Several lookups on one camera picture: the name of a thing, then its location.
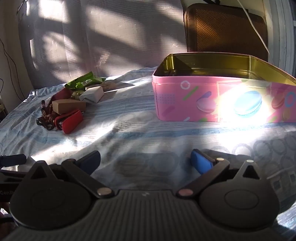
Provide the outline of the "pink red wallet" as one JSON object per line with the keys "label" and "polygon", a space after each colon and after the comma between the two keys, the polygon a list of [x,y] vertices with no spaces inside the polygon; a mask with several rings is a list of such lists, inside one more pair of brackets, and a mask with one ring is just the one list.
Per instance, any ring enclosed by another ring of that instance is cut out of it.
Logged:
{"label": "pink red wallet", "polygon": [[82,121],[82,112],[79,109],[74,109],[56,117],[54,123],[57,129],[63,131],[65,134],[70,134]]}

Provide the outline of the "grey woven headboard mat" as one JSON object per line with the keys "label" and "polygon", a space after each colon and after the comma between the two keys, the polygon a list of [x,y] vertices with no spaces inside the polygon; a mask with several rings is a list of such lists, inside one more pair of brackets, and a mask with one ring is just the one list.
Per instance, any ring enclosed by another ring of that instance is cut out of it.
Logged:
{"label": "grey woven headboard mat", "polygon": [[18,34],[34,88],[156,67],[186,50],[180,1],[24,1]]}

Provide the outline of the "red figure keychain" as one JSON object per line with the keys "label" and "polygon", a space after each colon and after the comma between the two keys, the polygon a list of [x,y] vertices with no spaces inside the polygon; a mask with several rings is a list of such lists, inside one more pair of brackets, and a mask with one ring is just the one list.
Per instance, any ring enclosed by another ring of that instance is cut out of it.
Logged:
{"label": "red figure keychain", "polygon": [[53,111],[53,106],[50,104],[46,106],[44,100],[41,101],[41,113],[42,116],[36,120],[36,124],[43,126],[46,130],[51,131],[55,128],[55,119],[59,116]]}

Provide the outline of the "green snack packet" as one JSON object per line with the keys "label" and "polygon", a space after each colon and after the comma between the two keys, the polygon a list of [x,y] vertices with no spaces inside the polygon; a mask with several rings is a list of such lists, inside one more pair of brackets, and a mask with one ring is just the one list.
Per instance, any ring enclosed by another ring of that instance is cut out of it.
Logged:
{"label": "green snack packet", "polygon": [[92,71],[82,75],[64,85],[65,88],[70,89],[72,91],[78,90],[86,90],[86,87],[96,84],[102,84],[106,78],[97,77],[93,74]]}

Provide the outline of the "white charger adapter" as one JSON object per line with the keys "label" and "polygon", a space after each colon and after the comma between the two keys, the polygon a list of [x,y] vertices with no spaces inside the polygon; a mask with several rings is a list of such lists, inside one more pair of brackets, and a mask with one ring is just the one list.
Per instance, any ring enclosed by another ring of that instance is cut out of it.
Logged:
{"label": "white charger adapter", "polygon": [[103,97],[104,91],[101,86],[92,87],[86,89],[80,96],[80,101],[85,101],[89,103],[98,103]]}

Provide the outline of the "pink macaron tin box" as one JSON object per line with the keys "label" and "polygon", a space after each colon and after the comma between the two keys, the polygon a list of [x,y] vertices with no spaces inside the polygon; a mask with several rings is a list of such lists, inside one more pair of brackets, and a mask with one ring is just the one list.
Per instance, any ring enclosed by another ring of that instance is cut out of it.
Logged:
{"label": "pink macaron tin box", "polygon": [[152,87],[163,121],[295,122],[295,78],[250,55],[169,54]]}

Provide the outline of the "brown woven cushion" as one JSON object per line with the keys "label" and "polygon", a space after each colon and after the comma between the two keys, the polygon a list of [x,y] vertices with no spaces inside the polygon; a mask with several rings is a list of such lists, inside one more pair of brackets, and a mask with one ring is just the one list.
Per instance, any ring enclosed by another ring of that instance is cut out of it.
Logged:
{"label": "brown woven cushion", "polygon": [[184,13],[188,52],[225,52],[268,60],[267,27],[261,16],[235,6],[196,3]]}

